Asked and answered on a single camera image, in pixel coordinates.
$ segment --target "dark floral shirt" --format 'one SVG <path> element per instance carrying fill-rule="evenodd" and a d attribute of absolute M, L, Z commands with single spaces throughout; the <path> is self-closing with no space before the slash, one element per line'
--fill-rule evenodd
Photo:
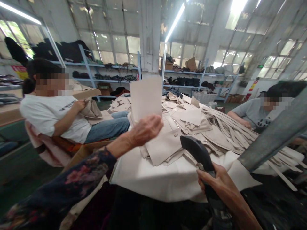
<path fill-rule="evenodd" d="M 0 230 L 59 229 L 72 206 L 88 196 L 115 163 L 110 152 L 95 151 L 11 207 L 0 220 Z"/>

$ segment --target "person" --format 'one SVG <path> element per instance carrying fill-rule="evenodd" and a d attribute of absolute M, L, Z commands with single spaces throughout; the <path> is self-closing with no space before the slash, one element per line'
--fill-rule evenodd
<path fill-rule="evenodd" d="M 59 229 L 73 205 L 87 197 L 112 168 L 116 160 L 137 146 L 155 138 L 163 127 L 162 118 L 149 115 L 112 143 L 93 152 L 88 158 L 41 186 L 25 200 L 11 207 L 0 219 L 0 229 Z M 216 178 L 197 171 L 198 183 L 208 183 L 233 214 L 240 229 L 261 229 L 224 167 L 214 164 Z"/>
<path fill-rule="evenodd" d="M 227 113 L 249 129 L 261 126 L 261 120 L 275 109 L 283 97 L 296 97 L 306 87 L 305 81 L 286 81 L 271 86 L 261 98 L 251 99 Z"/>
<path fill-rule="evenodd" d="M 213 163 L 213 166 L 216 171 L 216 178 L 213 178 L 207 172 L 199 169 L 196 170 L 198 174 L 198 184 L 200 185 L 202 192 L 205 194 L 204 181 L 216 191 L 217 195 L 228 207 L 238 229 L 261 230 L 262 227 L 228 175 L 226 169 L 215 163 Z"/>
<path fill-rule="evenodd" d="M 91 143 L 117 137 L 129 128 L 128 112 L 113 113 L 112 120 L 91 125 L 80 111 L 84 100 L 62 96 L 69 86 L 63 69 L 45 60 L 34 59 L 27 65 L 20 112 L 39 132 L 61 136 L 76 143 Z"/>

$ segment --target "paper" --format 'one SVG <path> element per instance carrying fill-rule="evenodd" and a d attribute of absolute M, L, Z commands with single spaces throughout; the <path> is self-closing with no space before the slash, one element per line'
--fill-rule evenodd
<path fill-rule="evenodd" d="M 161 77 L 151 77 L 130 83 L 131 99 L 133 105 L 131 112 L 135 121 L 151 114 L 158 114 L 162 117 Z"/>
<path fill-rule="evenodd" d="M 201 124 L 201 109 L 189 109 L 181 113 L 180 120 L 189 122 L 196 126 Z"/>

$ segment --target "white paper sheet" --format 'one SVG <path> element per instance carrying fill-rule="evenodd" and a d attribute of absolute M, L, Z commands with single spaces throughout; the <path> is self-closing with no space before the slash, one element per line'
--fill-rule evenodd
<path fill-rule="evenodd" d="M 136 121 L 150 114 L 158 114 L 162 117 L 161 77 L 151 77 L 130 83 L 131 99 L 133 105 L 131 112 Z"/>

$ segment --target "hair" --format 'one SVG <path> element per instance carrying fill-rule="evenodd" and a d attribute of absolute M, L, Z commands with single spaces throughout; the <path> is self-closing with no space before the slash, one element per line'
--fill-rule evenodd
<path fill-rule="evenodd" d="M 42 58 L 37 58 L 27 64 L 29 78 L 25 79 L 22 85 L 23 95 L 32 93 L 36 87 L 34 75 L 39 74 L 40 79 L 50 79 L 51 73 L 61 73 L 61 67 Z"/>
<path fill-rule="evenodd" d="M 305 81 L 284 81 L 271 86 L 265 94 L 270 101 L 279 101 L 282 97 L 297 97 L 306 87 Z"/>

